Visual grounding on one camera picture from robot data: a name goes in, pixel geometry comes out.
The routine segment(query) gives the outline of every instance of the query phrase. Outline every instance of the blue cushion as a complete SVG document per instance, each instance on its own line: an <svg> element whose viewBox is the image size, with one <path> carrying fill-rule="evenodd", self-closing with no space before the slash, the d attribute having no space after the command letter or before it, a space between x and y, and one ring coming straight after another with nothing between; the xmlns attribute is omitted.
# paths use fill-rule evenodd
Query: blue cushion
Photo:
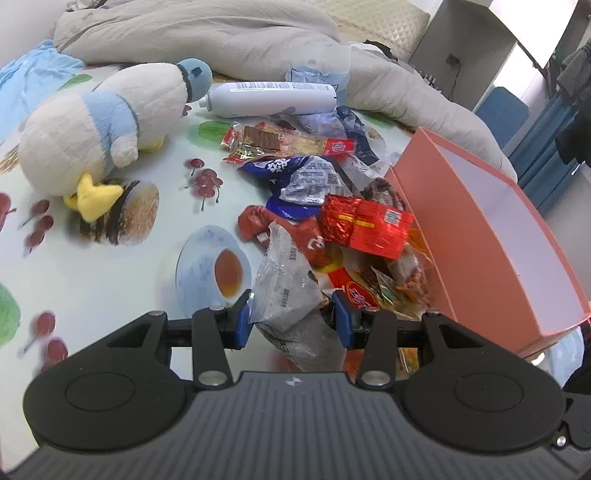
<svg viewBox="0 0 591 480"><path fill-rule="evenodd" d="M530 109L506 88L496 87L478 107L476 115L504 148L529 118Z"/></svg>

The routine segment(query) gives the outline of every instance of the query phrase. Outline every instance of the white plastic bottle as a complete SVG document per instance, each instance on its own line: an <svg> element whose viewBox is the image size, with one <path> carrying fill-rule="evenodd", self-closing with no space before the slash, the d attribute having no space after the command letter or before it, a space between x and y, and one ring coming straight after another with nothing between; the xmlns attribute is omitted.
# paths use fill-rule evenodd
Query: white plastic bottle
<svg viewBox="0 0 591 480"><path fill-rule="evenodd" d="M217 116L261 116L275 113L311 115L336 107L332 85L293 82L224 83L199 100Z"/></svg>

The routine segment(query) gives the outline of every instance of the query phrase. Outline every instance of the black cable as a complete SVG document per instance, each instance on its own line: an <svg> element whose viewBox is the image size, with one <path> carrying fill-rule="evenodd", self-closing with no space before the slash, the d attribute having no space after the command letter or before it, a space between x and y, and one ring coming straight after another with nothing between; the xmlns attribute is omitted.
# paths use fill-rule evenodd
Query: black cable
<svg viewBox="0 0 591 480"><path fill-rule="evenodd" d="M453 94L456 91L457 78L460 76L461 71L462 71L462 62L460 60L458 60L457 61L456 79L453 81L452 91L449 93L449 97L447 98L450 102L453 102Z"/></svg>

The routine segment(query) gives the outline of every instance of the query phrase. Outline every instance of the metal screw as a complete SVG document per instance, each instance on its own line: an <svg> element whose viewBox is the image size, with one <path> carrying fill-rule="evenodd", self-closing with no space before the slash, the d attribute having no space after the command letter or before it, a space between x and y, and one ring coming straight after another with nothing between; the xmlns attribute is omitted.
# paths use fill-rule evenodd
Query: metal screw
<svg viewBox="0 0 591 480"><path fill-rule="evenodd" d="M382 387L390 383L390 375L381 370L370 370L361 375L361 381L370 387Z"/></svg>
<svg viewBox="0 0 591 480"><path fill-rule="evenodd" d="M197 380L199 380L199 383L208 387L219 387L226 383L228 376L218 370L207 370L206 372L201 372Z"/></svg>
<svg viewBox="0 0 591 480"><path fill-rule="evenodd" d="M561 435L556 439L556 446L558 448L564 448L566 446L566 437L564 435Z"/></svg>

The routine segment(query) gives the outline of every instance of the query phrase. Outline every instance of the candy wrapper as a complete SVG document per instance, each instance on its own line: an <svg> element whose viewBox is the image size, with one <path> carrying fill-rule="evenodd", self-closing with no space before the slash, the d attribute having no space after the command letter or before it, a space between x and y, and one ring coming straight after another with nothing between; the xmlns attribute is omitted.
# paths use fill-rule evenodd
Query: candy wrapper
<svg viewBox="0 0 591 480"><path fill-rule="evenodd" d="M337 195L327 195L320 212L325 241L392 260L402 255L413 222L412 213Z"/></svg>
<svg viewBox="0 0 591 480"><path fill-rule="evenodd" d="M392 166L388 160L379 160L369 166L352 154L339 155L331 158L331 161L345 185L355 196L361 196L361 191L372 180L383 178Z"/></svg>
<svg viewBox="0 0 591 480"><path fill-rule="evenodd" d="M348 106L340 105L335 109L335 112L343 124L347 138L355 140L355 155L357 158L366 165L376 163L379 158L369 146L369 140L362 121Z"/></svg>
<svg viewBox="0 0 591 480"><path fill-rule="evenodd" d="M328 194L349 194L332 163L318 156L248 162L242 170L273 192L267 208L293 220L317 215Z"/></svg>
<svg viewBox="0 0 591 480"><path fill-rule="evenodd" d="M303 371L337 371L345 349L323 319L326 298L287 230L277 223L269 230L269 251L256 274L250 321Z"/></svg>
<svg viewBox="0 0 591 480"><path fill-rule="evenodd" d="M429 305L427 277L410 244L404 246L399 259L387 262L387 266L396 281L396 288L404 292L413 304Z"/></svg>
<svg viewBox="0 0 591 480"><path fill-rule="evenodd" d="M383 259L379 262L383 268ZM402 320L420 320L424 308L412 304L408 297L397 289L396 282L372 265L363 264L354 274L367 286L379 307L394 312Z"/></svg>
<svg viewBox="0 0 591 480"><path fill-rule="evenodd" d="M327 250L316 217L310 217L298 225L292 225L263 206L250 205L238 217L238 231L244 241L254 240L266 250L271 241L269 226L272 222L287 230L312 267L323 268L334 261L335 249L338 247Z"/></svg>
<svg viewBox="0 0 591 480"><path fill-rule="evenodd" d="M234 124L222 140L222 145L230 150L225 161L242 165L265 158L355 152L356 144L355 140L304 135L262 122L255 127Z"/></svg>
<svg viewBox="0 0 591 480"><path fill-rule="evenodd" d="M249 321L285 332L319 307L323 296L310 264L289 232L277 223L269 230L269 250L256 273Z"/></svg>
<svg viewBox="0 0 591 480"><path fill-rule="evenodd" d="M406 204L402 197L390 185L388 180L381 177L373 179L361 192L365 200L378 202L396 210L406 210Z"/></svg>

